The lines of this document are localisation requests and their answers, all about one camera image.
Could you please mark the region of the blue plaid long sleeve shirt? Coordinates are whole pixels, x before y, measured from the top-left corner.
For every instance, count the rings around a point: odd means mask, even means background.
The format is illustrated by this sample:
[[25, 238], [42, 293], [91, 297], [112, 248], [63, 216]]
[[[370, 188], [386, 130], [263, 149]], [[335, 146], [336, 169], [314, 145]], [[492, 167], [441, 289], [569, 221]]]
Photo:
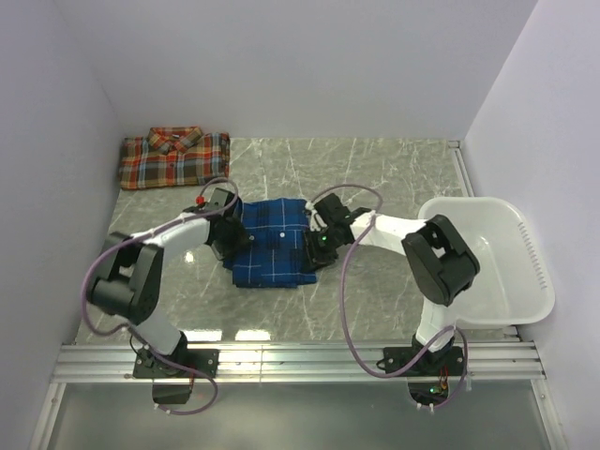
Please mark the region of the blue plaid long sleeve shirt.
[[305, 204], [289, 198], [243, 204], [241, 221], [249, 245], [223, 262], [234, 286], [295, 289], [317, 282], [316, 274], [303, 268]]

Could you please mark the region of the orange plaid shirt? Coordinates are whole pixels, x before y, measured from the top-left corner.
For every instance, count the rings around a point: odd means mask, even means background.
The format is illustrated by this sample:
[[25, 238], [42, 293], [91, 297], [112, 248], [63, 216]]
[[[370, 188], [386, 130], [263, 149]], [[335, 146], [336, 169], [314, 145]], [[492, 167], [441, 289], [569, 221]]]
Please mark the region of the orange plaid shirt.
[[200, 127], [152, 127], [127, 137], [118, 175], [123, 190], [202, 186], [229, 175], [230, 135]]

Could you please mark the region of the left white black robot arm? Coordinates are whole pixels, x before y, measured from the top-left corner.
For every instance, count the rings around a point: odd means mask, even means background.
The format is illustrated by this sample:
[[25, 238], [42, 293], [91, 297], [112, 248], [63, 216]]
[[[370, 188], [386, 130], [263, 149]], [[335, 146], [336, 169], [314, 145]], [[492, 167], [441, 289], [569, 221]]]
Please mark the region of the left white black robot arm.
[[157, 368], [168, 377], [180, 376], [192, 357], [185, 333], [158, 308], [163, 266], [198, 246], [211, 248], [219, 261], [235, 256], [249, 243], [241, 212], [239, 196], [217, 187], [209, 200], [198, 199], [154, 229], [111, 233], [82, 284], [83, 303], [124, 319]]

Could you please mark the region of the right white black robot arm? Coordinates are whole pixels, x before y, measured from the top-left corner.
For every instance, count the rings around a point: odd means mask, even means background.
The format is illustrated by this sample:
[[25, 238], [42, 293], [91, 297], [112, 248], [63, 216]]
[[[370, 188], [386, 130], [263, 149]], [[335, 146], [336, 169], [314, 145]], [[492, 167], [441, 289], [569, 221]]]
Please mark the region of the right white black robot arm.
[[338, 259], [338, 249], [371, 246], [407, 259], [417, 288], [424, 295], [420, 323], [413, 335], [412, 360], [423, 374], [442, 368], [453, 345], [455, 298], [469, 290], [480, 263], [454, 224], [444, 215], [406, 219], [365, 207], [350, 210], [330, 193], [306, 202], [308, 229], [304, 233], [302, 269], [313, 272]]

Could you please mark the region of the white plastic basin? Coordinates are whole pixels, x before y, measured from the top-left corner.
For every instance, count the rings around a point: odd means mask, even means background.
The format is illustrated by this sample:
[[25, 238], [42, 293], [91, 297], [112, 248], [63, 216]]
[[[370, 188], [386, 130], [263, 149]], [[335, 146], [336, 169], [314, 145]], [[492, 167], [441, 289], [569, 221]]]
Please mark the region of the white plastic basin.
[[492, 197], [440, 197], [418, 214], [436, 215], [450, 219], [481, 266], [472, 287], [451, 306], [459, 326], [496, 329], [549, 315], [555, 291], [533, 232], [514, 205]]

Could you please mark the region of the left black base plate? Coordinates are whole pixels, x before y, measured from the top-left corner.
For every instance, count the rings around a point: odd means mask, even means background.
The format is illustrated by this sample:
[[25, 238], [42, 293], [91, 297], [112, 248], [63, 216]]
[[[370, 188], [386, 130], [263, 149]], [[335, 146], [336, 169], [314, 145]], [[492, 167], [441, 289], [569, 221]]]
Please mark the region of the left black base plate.
[[[217, 374], [219, 350], [200, 349], [188, 350], [187, 354], [177, 363], [181, 366], [194, 368], [214, 378]], [[185, 370], [172, 367], [156, 359], [148, 350], [138, 351], [132, 377], [134, 379], [168, 379], [185, 378], [189, 373]]]

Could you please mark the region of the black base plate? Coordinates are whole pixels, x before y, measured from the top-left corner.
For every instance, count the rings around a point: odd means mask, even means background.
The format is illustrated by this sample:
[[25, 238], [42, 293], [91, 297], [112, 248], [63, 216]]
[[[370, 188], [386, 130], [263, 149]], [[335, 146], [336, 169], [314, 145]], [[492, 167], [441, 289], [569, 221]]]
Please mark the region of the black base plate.
[[[177, 363], [181, 366], [194, 368], [214, 378], [217, 374], [219, 350], [200, 349], [188, 350], [187, 354]], [[138, 351], [132, 377], [134, 379], [168, 379], [185, 378], [189, 373], [185, 370], [172, 367], [156, 359], [148, 350]]]
[[[386, 374], [395, 372], [405, 366], [417, 355], [417, 350], [408, 347], [385, 347], [382, 359], [376, 368]], [[463, 374], [467, 357], [459, 346], [451, 346], [438, 352], [426, 352], [413, 366], [403, 373], [409, 378], [460, 376]]]

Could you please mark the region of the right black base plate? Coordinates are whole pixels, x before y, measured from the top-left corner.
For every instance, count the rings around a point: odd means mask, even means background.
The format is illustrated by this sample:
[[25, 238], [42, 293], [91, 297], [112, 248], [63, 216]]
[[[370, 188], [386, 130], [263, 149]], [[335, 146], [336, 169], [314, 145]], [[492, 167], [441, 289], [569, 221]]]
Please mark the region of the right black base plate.
[[[385, 347], [382, 359], [376, 368], [386, 374], [395, 372], [405, 366], [417, 355], [417, 350], [408, 347]], [[451, 346], [438, 352], [426, 352], [413, 366], [403, 373], [409, 378], [460, 376], [463, 374], [467, 357], [459, 346]]]

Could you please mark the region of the aluminium mounting rail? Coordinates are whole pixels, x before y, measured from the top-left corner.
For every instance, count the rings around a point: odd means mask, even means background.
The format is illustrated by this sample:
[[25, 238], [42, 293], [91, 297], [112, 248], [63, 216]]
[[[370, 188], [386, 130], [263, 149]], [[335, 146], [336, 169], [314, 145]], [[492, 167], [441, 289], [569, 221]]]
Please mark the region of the aluminium mounting rail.
[[[342, 383], [371, 381], [344, 343], [192, 343], [193, 350], [218, 351], [218, 383]], [[531, 342], [501, 340], [468, 345], [473, 381], [544, 380], [546, 373]], [[53, 383], [141, 383], [133, 377], [134, 352], [124, 345], [61, 348]]]

